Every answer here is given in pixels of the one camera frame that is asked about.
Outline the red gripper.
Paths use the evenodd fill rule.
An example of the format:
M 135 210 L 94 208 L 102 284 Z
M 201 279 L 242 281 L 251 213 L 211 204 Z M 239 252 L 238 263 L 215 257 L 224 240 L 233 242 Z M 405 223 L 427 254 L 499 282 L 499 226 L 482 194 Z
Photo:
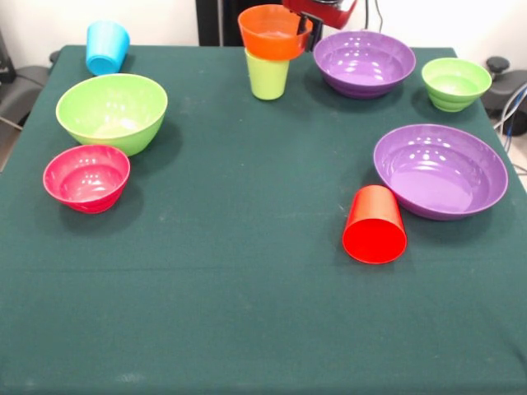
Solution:
M 357 1 L 353 0 L 283 0 L 282 5 L 300 15 L 297 35 L 307 32 L 307 21 L 312 24 L 306 52 L 312 52 L 321 40 L 324 25 L 342 29 L 353 13 Z

